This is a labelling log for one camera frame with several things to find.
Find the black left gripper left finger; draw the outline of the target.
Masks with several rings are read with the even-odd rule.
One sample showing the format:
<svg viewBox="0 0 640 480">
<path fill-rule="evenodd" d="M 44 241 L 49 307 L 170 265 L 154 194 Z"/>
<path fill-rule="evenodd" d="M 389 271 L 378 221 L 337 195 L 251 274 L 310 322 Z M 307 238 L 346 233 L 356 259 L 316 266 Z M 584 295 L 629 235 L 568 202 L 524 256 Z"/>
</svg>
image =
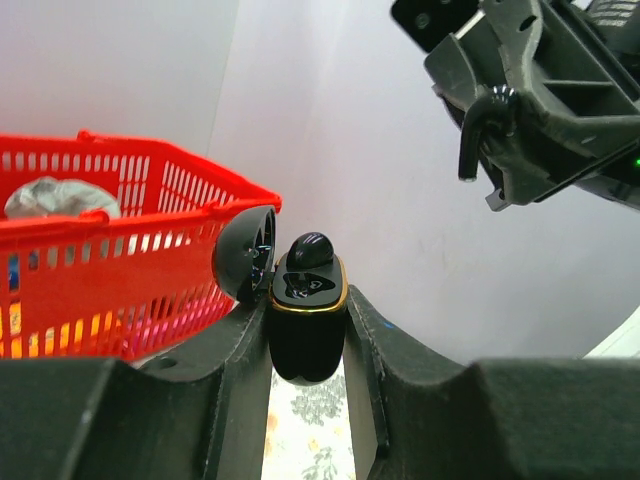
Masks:
<svg viewBox="0 0 640 480">
<path fill-rule="evenodd" d="M 139 367 L 114 357 L 1 364 L 5 479 L 257 479 L 271 361 L 266 298 Z"/>
</svg>

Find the black wireless earbud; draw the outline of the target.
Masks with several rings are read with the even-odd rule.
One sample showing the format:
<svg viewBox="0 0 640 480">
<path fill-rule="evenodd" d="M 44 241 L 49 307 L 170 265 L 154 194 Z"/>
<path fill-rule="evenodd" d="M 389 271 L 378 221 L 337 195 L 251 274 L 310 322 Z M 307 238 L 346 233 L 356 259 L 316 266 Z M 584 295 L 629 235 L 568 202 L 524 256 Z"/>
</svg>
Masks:
<svg viewBox="0 0 640 480">
<path fill-rule="evenodd" d="M 334 258 L 334 247 L 330 239 L 321 232 L 307 232 L 291 245 L 287 256 L 288 269 L 308 270 L 330 264 Z"/>
<path fill-rule="evenodd" d="M 493 86 L 477 98 L 467 110 L 462 127 L 458 160 L 458 178 L 477 179 L 483 138 L 488 132 L 501 136 L 515 131 L 519 95 L 506 84 Z"/>
</svg>

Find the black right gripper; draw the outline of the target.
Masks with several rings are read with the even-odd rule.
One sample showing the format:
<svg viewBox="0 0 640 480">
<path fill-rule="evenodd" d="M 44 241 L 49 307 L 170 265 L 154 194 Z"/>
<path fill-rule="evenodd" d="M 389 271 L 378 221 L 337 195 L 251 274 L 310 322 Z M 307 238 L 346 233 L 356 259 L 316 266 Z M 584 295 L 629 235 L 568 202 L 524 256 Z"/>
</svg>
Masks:
<svg viewBox="0 0 640 480">
<path fill-rule="evenodd" d="M 454 124 L 489 87 L 484 128 L 502 200 L 524 206 L 570 186 L 639 206 L 639 4 L 484 1 L 493 34 L 424 34 L 424 68 Z"/>
</svg>

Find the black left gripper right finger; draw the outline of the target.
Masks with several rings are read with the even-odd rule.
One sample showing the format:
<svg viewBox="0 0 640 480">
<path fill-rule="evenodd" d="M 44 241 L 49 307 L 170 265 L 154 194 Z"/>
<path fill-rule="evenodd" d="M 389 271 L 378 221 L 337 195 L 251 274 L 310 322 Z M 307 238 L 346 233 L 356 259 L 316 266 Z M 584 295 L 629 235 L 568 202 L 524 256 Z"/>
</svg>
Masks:
<svg viewBox="0 0 640 480">
<path fill-rule="evenodd" d="M 458 364 L 351 287 L 344 371 L 360 479 L 635 479 L 635 359 Z"/>
</svg>

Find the glossy black gold-trimmed case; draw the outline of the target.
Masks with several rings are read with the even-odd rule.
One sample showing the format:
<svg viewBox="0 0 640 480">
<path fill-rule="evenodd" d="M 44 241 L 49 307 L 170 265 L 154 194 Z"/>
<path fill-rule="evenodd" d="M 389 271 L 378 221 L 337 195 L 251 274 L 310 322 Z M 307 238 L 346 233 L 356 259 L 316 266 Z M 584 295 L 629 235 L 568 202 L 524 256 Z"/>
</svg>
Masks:
<svg viewBox="0 0 640 480">
<path fill-rule="evenodd" d="M 316 385 L 335 373 L 342 357 L 349 284 L 335 249 L 330 264 L 308 270 L 288 269 L 288 251 L 276 257 L 275 208 L 253 207 L 222 229 L 212 270 L 221 290 L 235 301 L 267 298 L 273 367 L 291 384 Z"/>
</svg>

